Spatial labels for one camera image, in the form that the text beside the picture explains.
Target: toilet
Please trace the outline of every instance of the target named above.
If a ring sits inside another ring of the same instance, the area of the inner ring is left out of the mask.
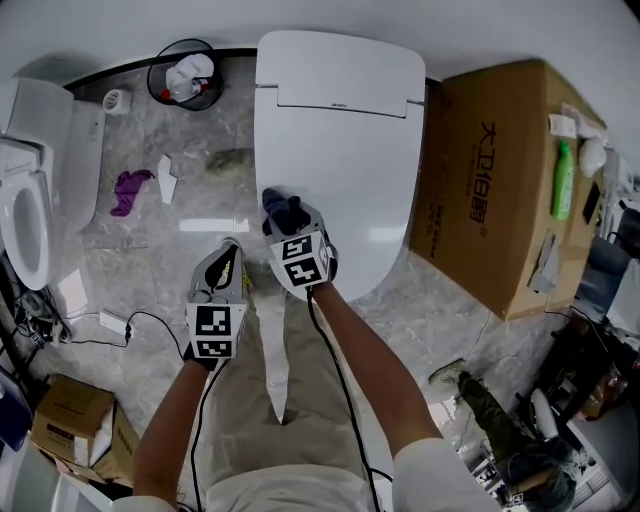
[[[271,32],[258,44],[258,202],[271,187],[320,211],[340,253],[334,284],[347,301],[380,284],[402,247],[425,89],[424,61],[405,48],[307,31]]]
[[[56,274],[65,237],[93,217],[105,116],[53,83],[0,86],[0,230],[11,265],[32,290]]]

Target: small cardboard box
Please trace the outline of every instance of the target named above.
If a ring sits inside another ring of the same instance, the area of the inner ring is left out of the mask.
[[[31,442],[82,477],[132,486],[139,439],[113,393],[59,375],[36,409]]]

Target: purple cloth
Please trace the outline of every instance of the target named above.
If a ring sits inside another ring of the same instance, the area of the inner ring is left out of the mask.
[[[134,171],[132,173],[124,171],[120,174],[114,189],[116,197],[118,198],[118,206],[111,210],[111,215],[114,217],[126,217],[129,215],[133,208],[133,201],[140,190],[140,186],[149,178],[155,178],[155,176],[147,170]]]

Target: sneaker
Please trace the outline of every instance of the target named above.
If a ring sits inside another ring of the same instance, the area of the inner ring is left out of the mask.
[[[436,370],[429,377],[429,385],[435,388],[453,387],[457,389],[460,374],[467,371],[465,363],[464,359],[457,359],[453,363]]]

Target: trash can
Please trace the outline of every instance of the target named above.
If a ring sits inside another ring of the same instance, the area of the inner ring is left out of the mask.
[[[178,102],[171,98],[163,98],[162,91],[167,89],[167,70],[189,55],[201,53],[213,62],[213,75],[204,78],[208,80],[207,87],[193,98]],[[211,107],[224,88],[224,81],[220,72],[219,60],[213,48],[200,39],[181,39],[162,50],[151,62],[147,72],[147,90],[151,97],[163,105],[173,105],[186,110],[198,111]]]

